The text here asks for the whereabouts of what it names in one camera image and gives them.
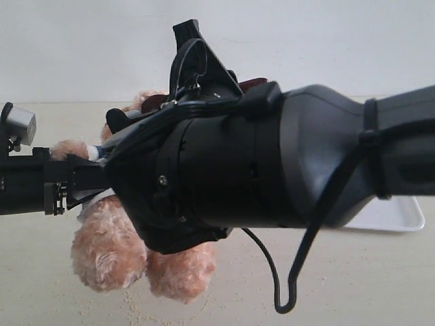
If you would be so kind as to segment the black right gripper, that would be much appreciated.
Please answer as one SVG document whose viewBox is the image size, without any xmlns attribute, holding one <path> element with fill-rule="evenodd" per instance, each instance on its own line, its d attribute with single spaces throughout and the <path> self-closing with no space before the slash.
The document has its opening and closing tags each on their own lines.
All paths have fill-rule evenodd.
<svg viewBox="0 0 435 326">
<path fill-rule="evenodd" d="M 106 113 L 104 171 L 148 248 L 177 253 L 258 225 L 257 123 L 225 115 L 152 132 L 134 118 Z"/>
</svg>

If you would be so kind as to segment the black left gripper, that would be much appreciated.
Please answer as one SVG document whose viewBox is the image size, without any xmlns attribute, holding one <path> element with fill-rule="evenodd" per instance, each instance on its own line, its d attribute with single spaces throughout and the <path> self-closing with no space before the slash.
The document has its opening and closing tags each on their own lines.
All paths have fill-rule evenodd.
<svg viewBox="0 0 435 326">
<path fill-rule="evenodd" d="M 69 154 L 54 160 L 47 147 L 30 155 L 1 150 L 1 214 L 62 215 L 110 188 L 98 162 Z"/>
</svg>

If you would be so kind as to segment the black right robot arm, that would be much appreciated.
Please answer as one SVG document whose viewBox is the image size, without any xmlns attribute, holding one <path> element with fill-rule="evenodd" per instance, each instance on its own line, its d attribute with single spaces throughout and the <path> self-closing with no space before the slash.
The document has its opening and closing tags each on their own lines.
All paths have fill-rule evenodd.
<svg viewBox="0 0 435 326">
<path fill-rule="evenodd" d="M 235 228 L 345 225 L 372 198 L 434 193 L 434 88 L 355 102 L 275 82 L 181 90 L 105 144 L 103 168 L 160 253 Z"/>
</svg>

